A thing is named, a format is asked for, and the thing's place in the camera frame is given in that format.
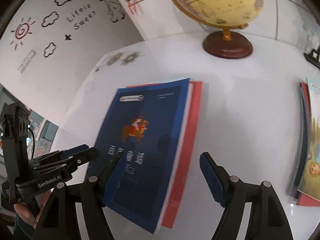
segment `yellow globe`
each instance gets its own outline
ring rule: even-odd
[[[263,0],[173,0],[189,17],[221,29],[241,28],[255,19]]]

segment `white table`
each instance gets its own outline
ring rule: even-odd
[[[308,63],[302,51],[260,36],[246,35],[253,54],[226,60],[203,51],[206,33],[157,38],[105,55],[91,71],[64,117],[52,150],[83,143],[94,145],[117,88],[172,78],[203,81],[203,100],[185,192],[173,229],[161,227],[151,235],[105,208],[116,240],[209,240],[223,209],[215,203],[199,168],[199,155],[209,151],[215,162],[242,181],[272,183],[288,217],[295,240],[310,237],[320,221],[320,209],[292,206],[286,194],[300,149],[301,106],[299,82],[320,79],[320,70]],[[106,58],[139,51],[128,65],[106,66]],[[86,165],[68,184],[82,182]],[[88,236],[78,210],[83,239]],[[246,204],[238,239],[244,239],[250,213]]]

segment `girl riding horse illustration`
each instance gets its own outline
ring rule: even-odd
[[[139,142],[144,137],[143,133],[147,129],[146,125],[148,124],[147,120],[142,120],[142,116],[138,116],[130,126],[124,125],[122,129],[122,141],[125,143],[128,136],[133,136]]]

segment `book cover illustration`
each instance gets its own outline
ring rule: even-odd
[[[167,195],[187,101],[189,79],[119,89],[101,126],[86,178],[119,151],[126,168],[113,199],[104,203],[154,233]]]
[[[311,135],[309,152],[298,190],[320,200],[320,85],[308,80]]]

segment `sun drawing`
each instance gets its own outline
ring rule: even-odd
[[[32,23],[30,22],[31,22],[31,17],[27,22],[23,22],[23,18],[22,18],[21,24],[19,24],[17,29],[14,31],[11,31],[12,33],[14,33],[15,38],[20,42],[21,45],[23,45],[21,39],[24,38],[27,34],[32,34],[32,32],[30,32],[30,26],[33,25],[36,21]],[[18,42],[15,44],[14,50],[17,49],[17,46],[18,46]]]

